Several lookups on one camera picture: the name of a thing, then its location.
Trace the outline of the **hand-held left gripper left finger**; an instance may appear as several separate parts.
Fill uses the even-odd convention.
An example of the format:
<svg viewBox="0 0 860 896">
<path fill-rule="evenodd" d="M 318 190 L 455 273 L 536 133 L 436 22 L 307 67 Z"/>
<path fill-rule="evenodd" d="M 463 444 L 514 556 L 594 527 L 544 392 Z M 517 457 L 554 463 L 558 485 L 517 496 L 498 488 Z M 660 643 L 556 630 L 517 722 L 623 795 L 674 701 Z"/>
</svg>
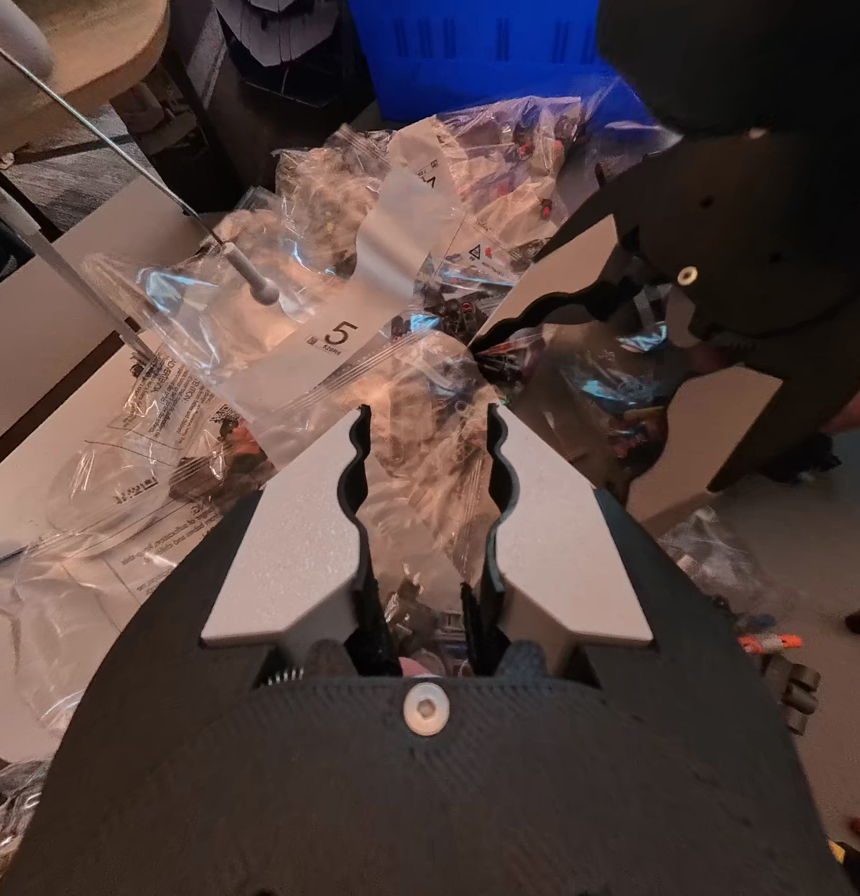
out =
<svg viewBox="0 0 860 896">
<path fill-rule="evenodd" d="M 365 526 L 371 409 L 347 412 L 274 476 L 256 502 L 201 630 L 208 647 L 267 645 L 304 671 L 324 642 L 363 676 L 395 676 Z"/>
</svg>

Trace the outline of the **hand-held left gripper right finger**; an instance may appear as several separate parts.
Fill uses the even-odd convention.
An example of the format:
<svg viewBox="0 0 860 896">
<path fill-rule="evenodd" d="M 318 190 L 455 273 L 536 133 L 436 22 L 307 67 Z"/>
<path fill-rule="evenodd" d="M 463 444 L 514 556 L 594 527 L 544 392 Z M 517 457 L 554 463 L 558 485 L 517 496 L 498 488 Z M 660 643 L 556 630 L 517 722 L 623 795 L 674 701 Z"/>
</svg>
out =
<svg viewBox="0 0 860 896">
<path fill-rule="evenodd" d="M 592 483 L 501 404 L 488 406 L 486 432 L 499 515 L 479 584 L 462 589 L 474 673 L 493 676 L 517 643 L 534 644 L 555 676 L 588 645 L 653 647 Z"/>
</svg>

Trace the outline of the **blue plastic bin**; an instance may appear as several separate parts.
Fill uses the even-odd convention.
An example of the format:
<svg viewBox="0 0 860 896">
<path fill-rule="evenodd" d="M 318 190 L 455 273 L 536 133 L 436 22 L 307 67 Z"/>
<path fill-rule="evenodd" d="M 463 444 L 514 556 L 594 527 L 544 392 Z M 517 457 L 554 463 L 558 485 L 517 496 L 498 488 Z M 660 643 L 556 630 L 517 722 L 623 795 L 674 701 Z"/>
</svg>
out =
<svg viewBox="0 0 860 896">
<path fill-rule="evenodd" d="M 656 118 L 595 48 L 594 1 L 351 1 L 382 117 L 502 99 L 599 98 L 605 123 Z"/>
</svg>

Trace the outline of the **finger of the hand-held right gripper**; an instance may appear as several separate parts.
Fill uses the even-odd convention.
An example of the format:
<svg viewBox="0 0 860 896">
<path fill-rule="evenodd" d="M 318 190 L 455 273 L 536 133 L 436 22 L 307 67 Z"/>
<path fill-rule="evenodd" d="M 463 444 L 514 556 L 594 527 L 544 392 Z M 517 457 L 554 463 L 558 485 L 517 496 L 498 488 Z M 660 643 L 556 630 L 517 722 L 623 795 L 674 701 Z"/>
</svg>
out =
<svg viewBox="0 0 860 896">
<path fill-rule="evenodd" d="M 662 452 L 629 486 L 633 519 L 658 538 L 709 504 L 717 475 L 781 386 L 744 366 L 684 382 L 667 407 Z"/>
<path fill-rule="evenodd" d="M 644 265 L 623 245 L 615 216 L 603 215 L 583 230 L 580 224 L 573 216 L 539 252 L 470 350 L 490 350 L 547 323 L 602 319 L 640 287 Z"/>
</svg>

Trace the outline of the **dark grey connector block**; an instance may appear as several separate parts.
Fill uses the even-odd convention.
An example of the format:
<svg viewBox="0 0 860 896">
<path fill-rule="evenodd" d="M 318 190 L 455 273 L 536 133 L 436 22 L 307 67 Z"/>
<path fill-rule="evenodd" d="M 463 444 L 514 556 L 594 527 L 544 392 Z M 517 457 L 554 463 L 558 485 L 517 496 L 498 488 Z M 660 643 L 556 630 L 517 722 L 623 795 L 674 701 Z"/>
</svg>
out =
<svg viewBox="0 0 860 896">
<path fill-rule="evenodd" d="M 761 659 L 760 675 L 778 702 L 787 728 L 794 735 L 804 735 L 810 717 L 818 710 L 820 673 L 784 655 L 772 654 Z"/>
</svg>

